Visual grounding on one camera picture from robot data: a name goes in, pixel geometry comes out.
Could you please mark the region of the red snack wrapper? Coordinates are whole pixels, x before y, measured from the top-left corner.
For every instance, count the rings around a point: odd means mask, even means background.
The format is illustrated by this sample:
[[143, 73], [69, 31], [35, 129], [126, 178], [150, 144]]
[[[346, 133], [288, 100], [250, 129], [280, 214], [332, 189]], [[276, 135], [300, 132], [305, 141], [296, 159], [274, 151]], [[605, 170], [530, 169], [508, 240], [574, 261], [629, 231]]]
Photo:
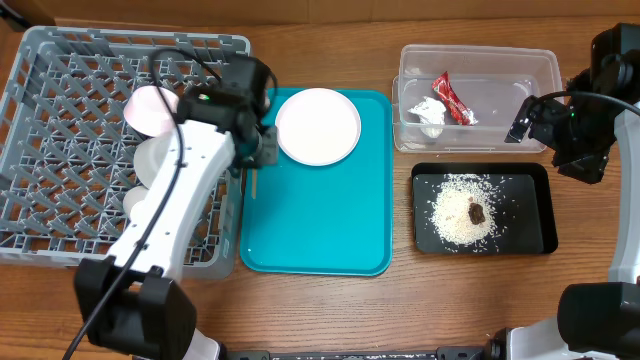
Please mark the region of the red snack wrapper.
[[477, 123], [474, 112], [459, 99], [453, 90], [447, 72], [444, 72], [432, 83], [432, 89], [446, 105], [459, 125], [473, 126]]

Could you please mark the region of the rice grains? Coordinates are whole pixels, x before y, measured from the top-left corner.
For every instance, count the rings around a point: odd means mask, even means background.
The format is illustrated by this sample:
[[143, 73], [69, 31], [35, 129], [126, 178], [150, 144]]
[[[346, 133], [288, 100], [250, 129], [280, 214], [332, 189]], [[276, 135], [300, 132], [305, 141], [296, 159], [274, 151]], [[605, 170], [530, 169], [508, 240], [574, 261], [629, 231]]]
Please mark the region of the rice grains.
[[[427, 219], [446, 251], [488, 251], [490, 241], [504, 233], [503, 226], [498, 224], [497, 208], [505, 197], [501, 187], [492, 184], [488, 175], [445, 174], [444, 181], [434, 188], [435, 199], [427, 202]], [[471, 202], [483, 207], [484, 223], [471, 223], [468, 215]]]

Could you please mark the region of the brown food scrap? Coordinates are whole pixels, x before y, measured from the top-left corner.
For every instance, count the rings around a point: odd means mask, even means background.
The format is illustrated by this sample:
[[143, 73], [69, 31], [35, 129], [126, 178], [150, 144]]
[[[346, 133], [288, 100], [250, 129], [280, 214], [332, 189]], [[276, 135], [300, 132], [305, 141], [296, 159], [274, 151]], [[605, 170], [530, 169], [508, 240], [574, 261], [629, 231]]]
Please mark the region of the brown food scrap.
[[478, 203], [474, 203], [474, 202], [470, 203], [468, 215], [473, 225], [480, 225], [486, 221], [486, 218], [484, 215], [484, 209]]

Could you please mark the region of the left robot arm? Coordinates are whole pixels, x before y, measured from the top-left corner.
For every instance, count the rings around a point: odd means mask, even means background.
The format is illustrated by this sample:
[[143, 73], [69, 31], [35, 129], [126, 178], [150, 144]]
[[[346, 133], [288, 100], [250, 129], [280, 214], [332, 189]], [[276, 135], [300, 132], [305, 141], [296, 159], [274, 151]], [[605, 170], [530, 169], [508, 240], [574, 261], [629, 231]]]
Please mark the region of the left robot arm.
[[76, 271], [84, 324], [66, 358], [82, 339], [143, 359], [225, 358], [225, 347], [198, 330], [196, 307], [179, 281], [190, 239], [220, 176], [276, 164], [277, 129], [262, 120], [277, 88], [266, 64], [232, 54], [214, 83], [187, 90], [167, 109], [171, 143], [144, 213], [104, 259], [83, 259]]

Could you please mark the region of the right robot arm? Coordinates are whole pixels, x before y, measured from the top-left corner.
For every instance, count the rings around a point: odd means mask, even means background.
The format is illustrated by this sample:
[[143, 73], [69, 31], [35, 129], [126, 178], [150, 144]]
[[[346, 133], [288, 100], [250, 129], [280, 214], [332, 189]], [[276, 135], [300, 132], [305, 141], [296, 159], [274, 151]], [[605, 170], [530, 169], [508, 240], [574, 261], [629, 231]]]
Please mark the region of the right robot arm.
[[636, 359], [639, 356], [639, 27], [596, 35], [590, 65], [565, 89], [526, 98], [505, 140], [529, 137], [553, 150], [559, 174], [595, 185], [618, 151], [619, 201], [591, 220], [616, 220], [607, 277], [568, 286], [555, 315], [497, 333], [488, 359]]

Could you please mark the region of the grey round bowl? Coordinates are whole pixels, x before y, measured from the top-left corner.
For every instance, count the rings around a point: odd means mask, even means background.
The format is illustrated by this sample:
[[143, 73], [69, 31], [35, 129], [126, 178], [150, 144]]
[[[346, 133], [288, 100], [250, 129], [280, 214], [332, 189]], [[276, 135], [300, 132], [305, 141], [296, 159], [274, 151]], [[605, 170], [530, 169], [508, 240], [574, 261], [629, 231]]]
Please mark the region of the grey round bowl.
[[152, 186], [168, 152], [171, 138], [171, 134], [149, 138], [136, 148], [133, 166], [137, 178], [146, 188]]

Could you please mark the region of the white paper cup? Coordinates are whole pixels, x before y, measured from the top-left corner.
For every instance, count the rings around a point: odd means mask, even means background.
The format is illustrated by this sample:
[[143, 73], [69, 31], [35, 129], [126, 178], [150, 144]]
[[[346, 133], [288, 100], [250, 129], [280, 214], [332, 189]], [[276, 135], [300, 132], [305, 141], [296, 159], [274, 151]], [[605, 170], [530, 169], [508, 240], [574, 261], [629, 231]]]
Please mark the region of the white paper cup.
[[122, 205], [124, 213], [130, 221], [135, 221], [140, 209], [144, 205], [144, 200], [148, 189], [144, 186], [137, 186], [130, 189], [124, 196]]

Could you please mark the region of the white napkin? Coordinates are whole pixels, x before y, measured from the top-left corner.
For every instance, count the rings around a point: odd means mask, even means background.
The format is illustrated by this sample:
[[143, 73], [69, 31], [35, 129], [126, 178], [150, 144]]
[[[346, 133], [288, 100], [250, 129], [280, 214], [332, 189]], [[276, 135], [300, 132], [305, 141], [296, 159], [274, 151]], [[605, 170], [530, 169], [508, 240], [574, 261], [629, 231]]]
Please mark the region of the white napkin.
[[446, 106], [439, 100], [424, 96], [423, 100], [410, 108], [408, 112], [416, 115], [421, 124], [426, 125], [421, 131], [431, 139], [438, 138], [445, 125]]

